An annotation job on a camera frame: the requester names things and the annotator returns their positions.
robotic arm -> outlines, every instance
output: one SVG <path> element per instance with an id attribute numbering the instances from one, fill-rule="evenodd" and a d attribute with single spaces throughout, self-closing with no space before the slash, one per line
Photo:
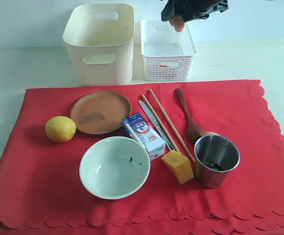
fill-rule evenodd
<path id="1" fill-rule="evenodd" d="M 213 12 L 229 9 L 227 0 L 168 0 L 161 12 L 161 20 L 169 21 L 181 32 L 188 21 L 207 19 Z"/>

knife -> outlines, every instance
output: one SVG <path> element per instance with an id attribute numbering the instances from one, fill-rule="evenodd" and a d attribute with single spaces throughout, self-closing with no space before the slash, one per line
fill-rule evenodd
<path id="1" fill-rule="evenodd" d="M 162 129 L 161 129 L 157 119 L 155 118 L 155 116 L 153 115 L 151 110 L 147 107 L 147 105 L 142 100 L 139 100 L 138 103 L 140 104 L 140 106 L 142 107 L 142 109 L 145 112 L 146 116 L 149 118 L 151 123 L 154 125 L 154 127 L 158 131 L 158 133 L 161 136 L 161 138 L 166 142 L 166 145 L 167 145 L 168 149 L 169 150 L 175 150 L 175 148 L 172 146 L 172 144 L 170 143 L 170 141 L 166 137 L 165 133 L 163 133 L 163 131 L 162 131 Z"/>

ceramic bowl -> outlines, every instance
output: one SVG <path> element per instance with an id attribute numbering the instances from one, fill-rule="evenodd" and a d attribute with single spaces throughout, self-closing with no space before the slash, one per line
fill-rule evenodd
<path id="1" fill-rule="evenodd" d="M 138 191 L 150 172 L 146 150 L 127 137 L 109 137 L 92 145 L 82 157 L 79 174 L 84 187 L 104 199 L 120 199 Z"/>

white wall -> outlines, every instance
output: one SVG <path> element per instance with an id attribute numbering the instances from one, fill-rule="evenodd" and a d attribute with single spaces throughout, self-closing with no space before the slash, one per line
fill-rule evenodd
<path id="1" fill-rule="evenodd" d="M 125 2 L 135 21 L 160 18 L 166 0 L 0 0 L 0 48 L 63 46 L 62 34 L 76 6 Z M 229 0 L 230 9 L 189 23 L 195 42 L 284 38 L 284 0 Z M 139 43 L 139 28 L 135 42 Z"/>

milk carton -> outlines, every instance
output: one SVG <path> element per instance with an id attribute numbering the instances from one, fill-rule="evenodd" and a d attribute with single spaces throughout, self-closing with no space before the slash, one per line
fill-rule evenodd
<path id="1" fill-rule="evenodd" d="M 140 113 L 124 118 L 122 123 L 126 134 L 145 147 L 150 161 L 164 154 L 166 142 L 145 121 Z"/>

